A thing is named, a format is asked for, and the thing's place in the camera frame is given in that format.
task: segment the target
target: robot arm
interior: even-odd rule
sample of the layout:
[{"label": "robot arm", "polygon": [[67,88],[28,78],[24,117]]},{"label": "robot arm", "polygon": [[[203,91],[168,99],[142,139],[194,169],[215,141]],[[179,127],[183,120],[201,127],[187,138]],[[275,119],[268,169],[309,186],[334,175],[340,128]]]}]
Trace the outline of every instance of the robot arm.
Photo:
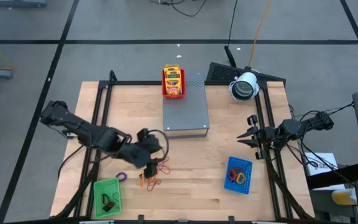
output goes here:
[{"label": "robot arm", "polygon": [[[251,128],[245,134],[237,138],[252,136],[251,139],[241,139],[238,142],[244,143],[250,147],[259,148],[261,145],[281,149],[288,141],[297,140],[312,130],[330,130],[334,126],[334,122],[326,112],[319,112],[313,118],[304,121],[295,119],[285,119],[277,128],[265,127],[259,129],[256,124],[258,122],[256,115],[250,116],[248,124]],[[263,153],[257,152],[257,159],[264,159]]]},{"label": "robot arm", "polygon": [[147,129],[140,130],[137,133],[138,141],[131,144],[131,135],[116,128],[93,125],[69,112],[63,101],[50,101],[40,115],[40,122],[47,126],[63,126],[75,133],[81,144],[99,149],[112,158],[124,159],[137,168],[153,167],[161,162],[160,159],[150,158],[152,153],[162,147]]}]

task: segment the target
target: concrete floor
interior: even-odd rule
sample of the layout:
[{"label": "concrete floor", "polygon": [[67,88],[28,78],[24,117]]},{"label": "concrete floor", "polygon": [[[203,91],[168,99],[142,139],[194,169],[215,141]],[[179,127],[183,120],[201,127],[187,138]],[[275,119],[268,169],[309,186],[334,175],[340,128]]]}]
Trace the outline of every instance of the concrete floor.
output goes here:
[{"label": "concrete floor", "polygon": [[[193,18],[148,0],[80,0],[68,40],[226,39],[234,0],[208,0]],[[233,39],[253,39],[267,1],[241,0]],[[0,8],[0,39],[58,40],[73,0],[48,0],[45,9]],[[358,1],[347,2],[358,25]],[[177,6],[193,13],[201,0]],[[273,1],[260,39],[357,40],[339,1]],[[107,79],[159,80],[166,63],[208,72],[209,63],[227,64],[224,44],[65,45],[47,95],[74,110],[81,82]],[[238,67],[248,62],[251,45],[232,44]],[[0,80],[0,205],[34,114],[55,44],[1,44],[14,65],[14,78]],[[252,66],[287,79],[295,114],[351,102],[358,91],[357,45],[257,45]],[[310,133],[306,144],[335,153],[340,164],[358,163],[358,130],[351,108],[333,116],[334,129]],[[66,140],[38,125],[6,222],[47,218]]]}]

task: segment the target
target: perforated metal plate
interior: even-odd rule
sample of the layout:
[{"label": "perforated metal plate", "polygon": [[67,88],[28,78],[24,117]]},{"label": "perforated metal plate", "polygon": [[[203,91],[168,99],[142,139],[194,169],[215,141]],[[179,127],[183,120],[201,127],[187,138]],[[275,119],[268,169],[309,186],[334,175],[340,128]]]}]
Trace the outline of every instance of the perforated metal plate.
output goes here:
[{"label": "perforated metal plate", "polygon": [[[183,133],[191,133],[189,130],[209,129],[208,106],[203,77],[202,73],[187,73],[185,97],[183,99],[163,99],[163,126],[165,132],[188,131]],[[191,135],[184,134],[182,137],[190,137]]]}]

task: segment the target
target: wooden table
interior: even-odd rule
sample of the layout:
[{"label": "wooden table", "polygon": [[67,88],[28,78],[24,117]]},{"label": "wooden table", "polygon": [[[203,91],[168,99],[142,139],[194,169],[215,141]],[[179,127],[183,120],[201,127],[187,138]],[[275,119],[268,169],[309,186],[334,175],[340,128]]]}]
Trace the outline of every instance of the wooden table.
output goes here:
[{"label": "wooden table", "polygon": [[[93,114],[97,86],[98,82],[83,82],[81,86],[75,114],[88,121]],[[283,119],[290,118],[283,83],[270,82],[268,90],[275,124],[279,125]],[[263,93],[260,94],[267,121]],[[238,103],[227,86],[206,86],[206,96],[211,126],[208,136],[170,140],[167,165],[172,171],[168,175],[158,175],[162,183],[153,191],[140,187],[142,170],[122,160],[102,161],[98,180],[113,178],[118,172],[128,174],[128,179],[121,184],[122,213],[106,218],[136,220],[143,214],[146,220],[227,220],[230,215],[236,220],[275,219],[265,162],[255,159],[255,149],[236,141],[236,137],[249,127],[246,118],[257,114],[255,100]],[[107,125],[133,136],[142,128],[162,129],[161,86],[113,86]],[[78,146],[76,139],[69,140],[65,157]],[[62,169],[51,215],[60,212],[77,190],[84,156],[85,150],[71,158]],[[223,189],[229,156],[254,163],[249,195]],[[302,165],[287,148],[282,150],[282,157],[290,192],[306,212],[314,216]],[[281,191],[278,189],[277,193],[281,214],[285,217]],[[88,192],[84,194],[81,214],[85,214],[87,200]]]}]

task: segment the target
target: green basket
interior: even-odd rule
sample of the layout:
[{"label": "green basket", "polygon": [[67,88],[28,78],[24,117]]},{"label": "green basket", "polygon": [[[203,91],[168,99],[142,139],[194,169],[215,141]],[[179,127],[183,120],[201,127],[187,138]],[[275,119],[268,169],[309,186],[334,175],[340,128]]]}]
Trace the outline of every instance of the green basket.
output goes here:
[{"label": "green basket", "polygon": [[[119,191],[118,178],[95,182],[93,184],[93,193],[94,193],[94,214],[96,218],[101,218],[108,215],[121,213],[121,194]],[[106,194],[110,198],[110,200],[112,200],[115,204],[118,204],[118,208],[112,208],[110,209],[110,211],[105,212],[103,210],[104,205],[103,205],[102,194]]]}]

